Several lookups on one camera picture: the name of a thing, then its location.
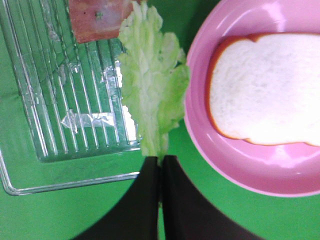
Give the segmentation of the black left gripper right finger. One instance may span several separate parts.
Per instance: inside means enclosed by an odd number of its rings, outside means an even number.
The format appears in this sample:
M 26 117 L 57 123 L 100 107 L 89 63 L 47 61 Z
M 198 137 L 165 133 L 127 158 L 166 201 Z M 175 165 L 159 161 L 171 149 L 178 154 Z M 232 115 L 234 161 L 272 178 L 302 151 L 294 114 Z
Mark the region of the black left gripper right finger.
M 177 156 L 162 162 L 162 211 L 167 240 L 258 240 L 210 203 L 183 171 Z

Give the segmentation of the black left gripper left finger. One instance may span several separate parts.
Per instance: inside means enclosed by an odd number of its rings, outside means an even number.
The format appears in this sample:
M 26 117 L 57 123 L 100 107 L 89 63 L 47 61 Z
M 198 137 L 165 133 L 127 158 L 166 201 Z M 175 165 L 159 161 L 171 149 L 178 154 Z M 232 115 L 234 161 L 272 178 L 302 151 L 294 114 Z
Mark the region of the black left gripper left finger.
M 157 240 L 160 168 L 154 156 L 145 158 L 128 191 L 99 221 L 76 240 Z

